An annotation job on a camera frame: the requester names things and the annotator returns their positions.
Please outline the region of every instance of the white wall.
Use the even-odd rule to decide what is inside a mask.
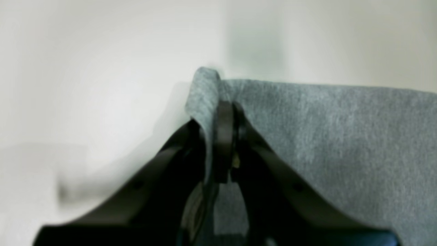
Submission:
[[[437,92],[431,0],[0,0],[0,245],[114,192],[223,78]]]

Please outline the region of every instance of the gray cloth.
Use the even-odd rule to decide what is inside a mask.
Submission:
[[[207,178],[219,100],[239,102],[278,156],[343,213],[392,229],[405,246],[437,245],[436,94],[221,80],[214,70],[200,68],[186,112],[206,133]],[[219,193],[218,199],[228,202],[218,203],[214,230],[232,233],[226,232],[235,227],[226,225],[233,223],[226,211],[242,201],[235,192]],[[240,231],[233,233],[244,234],[247,222],[237,221]]]

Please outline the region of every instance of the gray fabric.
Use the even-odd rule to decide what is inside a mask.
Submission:
[[[342,212],[392,229],[405,246],[437,245],[436,94],[220,80],[214,70],[200,68],[186,112],[206,133],[207,178],[219,100],[239,102],[278,156]],[[235,196],[219,193],[228,202],[217,204],[216,234],[232,223],[226,210],[241,202]],[[246,216],[244,208],[240,213]],[[237,221],[240,230],[233,233],[244,234],[247,222]]]

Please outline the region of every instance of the heather gray material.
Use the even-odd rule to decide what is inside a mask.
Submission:
[[[239,102],[278,156],[345,214],[392,229],[405,246],[437,245],[437,94],[221,80],[200,68],[186,112],[206,133],[207,177],[219,100]],[[223,218],[241,202],[233,196],[219,194],[228,202],[215,214],[216,234],[232,223]],[[240,220],[239,232],[246,226]]]

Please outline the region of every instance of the blurred background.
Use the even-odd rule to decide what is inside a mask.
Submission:
[[[0,245],[102,202],[222,78],[437,92],[434,0],[0,0]]]

